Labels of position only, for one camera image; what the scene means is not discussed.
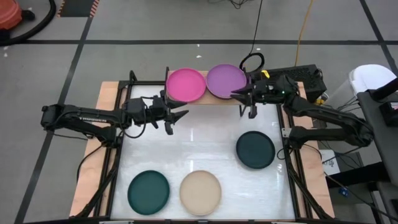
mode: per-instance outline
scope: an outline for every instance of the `teal plate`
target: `teal plate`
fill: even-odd
[[[154,170],[138,174],[127,190],[130,207],[141,215],[152,215],[160,211],[169,195],[169,182],[163,174]]]
[[[259,131],[248,131],[239,137],[236,153],[242,163],[252,169],[263,169],[275,158],[271,139]]]

